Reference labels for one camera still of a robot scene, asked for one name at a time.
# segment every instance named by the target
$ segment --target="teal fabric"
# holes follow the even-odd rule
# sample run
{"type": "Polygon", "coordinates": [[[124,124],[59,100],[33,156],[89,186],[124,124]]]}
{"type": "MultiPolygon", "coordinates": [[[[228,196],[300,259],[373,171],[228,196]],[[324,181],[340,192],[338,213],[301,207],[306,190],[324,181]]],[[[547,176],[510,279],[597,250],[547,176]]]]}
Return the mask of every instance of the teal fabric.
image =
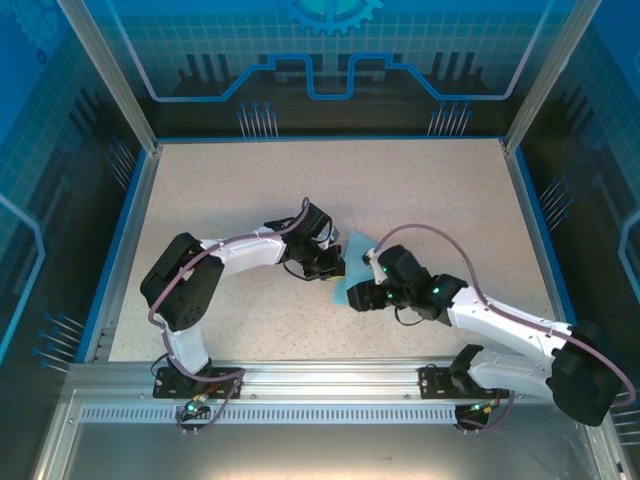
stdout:
{"type": "Polygon", "coordinates": [[[349,235],[349,243],[344,253],[346,273],[344,279],[336,282],[336,288],[333,291],[333,303],[349,305],[347,290],[360,282],[373,278],[373,271],[362,261],[362,255],[364,255],[367,250],[375,247],[376,243],[375,240],[370,239],[360,232],[351,232],[349,235]]]}

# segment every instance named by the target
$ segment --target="white robotic arm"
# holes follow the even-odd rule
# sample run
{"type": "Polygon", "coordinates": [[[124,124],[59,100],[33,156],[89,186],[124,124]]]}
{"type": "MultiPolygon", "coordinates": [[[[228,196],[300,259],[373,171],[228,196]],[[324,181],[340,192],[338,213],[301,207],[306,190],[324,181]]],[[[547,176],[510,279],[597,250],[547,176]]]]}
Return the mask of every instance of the white robotic arm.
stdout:
{"type": "Polygon", "coordinates": [[[463,280],[446,274],[432,276],[401,245],[371,249],[363,261],[373,270],[374,279],[348,290],[355,310],[411,308],[425,320],[480,333],[514,351],[497,353],[478,345],[463,349],[449,372],[460,392],[517,391],[552,400],[581,423],[602,422],[620,389],[620,379],[574,344],[582,342],[598,353],[607,352],[596,325],[583,322],[574,327],[540,318],[481,296],[463,280]]]}
{"type": "Polygon", "coordinates": [[[156,317],[166,325],[173,361],[189,374],[206,374],[210,366],[199,320],[209,307],[218,282],[250,268],[297,262],[304,280],[344,276],[344,261],[336,244],[339,232],[329,216],[313,204],[293,230],[293,218],[268,222],[242,240],[196,240],[178,235],[142,282],[140,290],[151,307],[180,268],[201,252],[214,249],[171,290],[156,317]]]}
{"type": "MultiPolygon", "coordinates": [[[[337,231],[331,218],[309,205],[306,215],[298,219],[268,222],[227,244],[200,241],[186,233],[178,235],[147,274],[141,292],[161,320],[152,323],[163,326],[170,361],[185,379],[211,382],[208,379],[214,378],[198,321],[221,278],[288,261],[302,266],[304,280],[344,276],[345,265],[340,246],[335,243],[337,231]],[[173,284],[186,265],[192,268],[188,276],[173,284]]],[[[593,324],[572,327],[539,318],[486,298],[463,280],[446,274],[432,276],[401,245],[372,249],[363,260],[371,266],[374,279],[347,291],[355,310],[411,308],[424,319],[478,332],[519,354],[467,346],[449,367],[449,384],[456,393],[473,398],[478,391],[517,391],[552,399],[581,423],[602,422],[620,389],[620,380],[597,359],[575,348],[579,339],[598,354],[606,351],[602,335],[593,324]]]]}

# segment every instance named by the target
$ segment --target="blue printed backdrop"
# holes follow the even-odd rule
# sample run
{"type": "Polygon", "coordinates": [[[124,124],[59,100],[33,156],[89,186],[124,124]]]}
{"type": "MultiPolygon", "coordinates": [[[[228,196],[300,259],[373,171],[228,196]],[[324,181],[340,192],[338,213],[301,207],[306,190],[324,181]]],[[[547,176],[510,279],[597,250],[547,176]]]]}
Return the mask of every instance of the blue printed backdrop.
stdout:
{"type": "Polygon", "coordinates": [[[250,130],[236,120],[241,104],[264,101],[288,134],[459,134],[467,117],[464,133],[501,134],[573,6],[131,3],[93,0],[89,7],[161,136],[239,136],[250,130]],[[446,115],[460,128],[433,128],[446,115]]]}
{"type": "Polygon", "coordinates": [[[605,0],[522,148],[578,321],[640,379],[640,4],[605,0]]]}
{"type": "Polygon", "coordinates": [[[22,479],[73,355],[45,313],[84,323],[140,145],[55,0],[0,0],[0,72],[0,478],[22,479]]]}

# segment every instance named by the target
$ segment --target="blue border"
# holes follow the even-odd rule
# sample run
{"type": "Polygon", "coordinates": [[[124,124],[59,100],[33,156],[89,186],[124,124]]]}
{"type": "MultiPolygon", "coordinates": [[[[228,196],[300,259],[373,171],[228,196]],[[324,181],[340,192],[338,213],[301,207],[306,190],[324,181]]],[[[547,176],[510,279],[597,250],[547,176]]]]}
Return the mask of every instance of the blue border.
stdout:
{"type": "Polygon", "coordinates": [[[562,304],[565,319],[571,325],[577,325],[578,321],[576,319],[576,313],[573,310],[571,300],[569,299],[569,291],[567,290],[566,283],[564,283],[564,278],[562,276],[562,272],[560,271],[560,264],[558,263],[558,257],[556,256],[556,251],[554,250],[553,244],[551,243],[551,236],[549,235],[549,230],[547,229],[547,225],[544,222],[542,209],[540,208],[540,202],[538,202],[538,197],[536,195],[535,189],[533,188],[533,182],[531,181],[531,175],[529,175],[529,169],[527,168],[527,164],[520,147],[516,149],[515,153],[516,160],[518,162],[518,168],[522,173],[522,180],[524,181],[524,186],[527,191],[529,201],[531,202],[533,215],[536,219],[536,223],[538,224],[540,237],[542,237],[542,246],[544,247],[544,252],[549,259],[551,275],[553,276],[553,279],[556,283],[556,288],[558,289],[558,296],[560,298],[560,303],[562,304]]]}
{"type": "Polygon", "coordinates": [[[118,253],[118,249],[120,248],[120,244],[122,243],[122,234],[124,233],[124,227],[127,224],[127,219],[129,218],[129,214],[131,213],[133,197],[135,196],[136,190],[138,189],[140,175],[142,174],[142,168],[144,167],[146,158],[147,151],[142,149],[140,151],[140,155],[138,156],[138,162],[136,163],[136,168],[133,171],[133,176],[131,177],[127,196],[125,197],[124,204],[122,205],[122,210],[120,212],[120,217],[118,218],[116,230],[113,233],[113,238],[111,239],[111,246],[109,247],[109,253],[107,254],[107,259],[102,269],[102,274],[100,275],[100,281],[98,282],[96,294],[93,297],[93,303],[91,304],[91,310],[89,310],[87,323],[84,326],[84,332],[82,334],[80,345],[78,346],[78,350],[76,352],[76,363],[84,363],[84,357],[89,350],[89,344],[91,343],[93,330],[95,329],[96,323],[98,321],[98,313],[100,312],[100,307],[102,306],[102,302],[104,301],[104,294],[107,290],[107,285],[109,284],[109,277],[111,276],[111,270],[113,269],[116,254],[118,253]]]}
{"type": "Polygon", "coordinates": [[[174,143],[243,143],[243,142],[298,142],[298,141],[331,141],[331,140],[478,140],[478,139],[499,139],[504,137],[499,135],[468,135],[463,137],[430,135],[353,135],[353,136],[322,136],[322,137],[159,137],[158,142],[170,145],[174,143]]]}

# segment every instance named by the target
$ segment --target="beige work surface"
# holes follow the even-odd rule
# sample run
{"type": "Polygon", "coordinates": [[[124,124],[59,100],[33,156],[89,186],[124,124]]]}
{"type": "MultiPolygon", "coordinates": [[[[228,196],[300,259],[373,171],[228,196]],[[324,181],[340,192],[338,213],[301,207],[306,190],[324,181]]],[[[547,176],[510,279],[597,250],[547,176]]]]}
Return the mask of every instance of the beige work surface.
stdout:
{"type": "MultiPolygon", "coordinates": [[[[164,352],[139,286],[173,237],[224,238],[294,216],[304,196],[351,230],[380,239],[408,222],[436,226],[474,261],[483,290],[552,318],[542,275],[497,140],[367,140],[168,145],[158,167],[111,351],[111,361],[164,352]]],[[[468,279],[458,253],[425,231],[402,243],[431,273],[468,279]]],[[[455,355],[495,345],[437,322],[396,323],[391,308],[357,313],[332,303],[332,282],[303,282],[281,266],[225,278],[200,325],[213,359],[455,355]]],[[[401,312],[409,322],[411,312],[401,312]]]]}

